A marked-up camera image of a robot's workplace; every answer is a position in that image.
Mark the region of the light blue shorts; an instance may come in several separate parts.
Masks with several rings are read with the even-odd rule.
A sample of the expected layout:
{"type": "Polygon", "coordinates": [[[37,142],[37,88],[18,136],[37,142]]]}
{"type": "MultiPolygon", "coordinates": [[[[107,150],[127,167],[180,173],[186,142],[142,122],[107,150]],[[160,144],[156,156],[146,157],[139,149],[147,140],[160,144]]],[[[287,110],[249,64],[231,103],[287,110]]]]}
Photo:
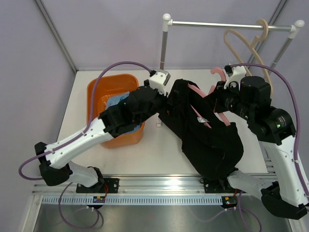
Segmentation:
{"type": "MultiPolygon", "coordinates": [[[[111,106],[117,105],[120,101],[124,100],[129,96],[129,92],[125,92],[119,95],[114,95],[108,98],[105,109],[108,109],[111,106]]],[[[126,132],[125,134],[130,134],[138,131],[141,125],[137,125],[132,131],[126,132]]]]}

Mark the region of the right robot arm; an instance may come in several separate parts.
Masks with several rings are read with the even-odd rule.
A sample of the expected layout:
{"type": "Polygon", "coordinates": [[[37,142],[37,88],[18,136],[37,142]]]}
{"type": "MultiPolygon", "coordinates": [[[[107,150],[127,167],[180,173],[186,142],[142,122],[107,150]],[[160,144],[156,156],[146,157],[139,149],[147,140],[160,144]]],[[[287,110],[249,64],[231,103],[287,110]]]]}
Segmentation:
{"type": "Polygon", "coordinates": [[[299,220],[307,214],[309,201],[297,175],[294,158],[296,130],[291,116],[271,106],[270,84],[259,76],[245,76],[236,87],[218,82],[205,100],[216,113],[230,111],[246,120],[249,130],[265,148],[277,180],[265,181],[240,170],[219,179],[219,188],[242,190],[258,199],[272,215],[299,220]]]}

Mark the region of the black shorts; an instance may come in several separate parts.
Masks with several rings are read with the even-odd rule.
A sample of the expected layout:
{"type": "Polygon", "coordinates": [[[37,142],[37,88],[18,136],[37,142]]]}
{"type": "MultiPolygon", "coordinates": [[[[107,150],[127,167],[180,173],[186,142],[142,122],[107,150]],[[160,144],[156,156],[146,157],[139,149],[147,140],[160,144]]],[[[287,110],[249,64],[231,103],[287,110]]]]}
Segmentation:
{"type": "Polygon", "coordinates": [[[174,82],[159,118],[181,139],[182,152],[201,176],[210,181],[225,178],[244,153],[237,126],[225,125],[191,84],[174,82]]]}

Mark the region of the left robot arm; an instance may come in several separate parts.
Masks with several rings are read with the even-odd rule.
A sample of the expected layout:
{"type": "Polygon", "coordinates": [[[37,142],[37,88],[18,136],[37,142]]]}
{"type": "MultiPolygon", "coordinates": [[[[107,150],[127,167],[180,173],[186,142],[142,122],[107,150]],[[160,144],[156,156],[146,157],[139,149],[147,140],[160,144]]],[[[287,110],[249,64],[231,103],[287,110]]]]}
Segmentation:
{"type": "Polygon", "coordinates": [[[81,132],[61,140],[56,145],[45,145],[48,153],[39,165],[41,176],[48,186],[66,181],[80,184],[91,192],[103,189],[104,179],[96,167],[84,167],[72,160],[88,149],[110,141],[158,113],[165,105],[167,92],[164,86],[141,86],[130,92],[118,104],[99,114],[81,132]]]}

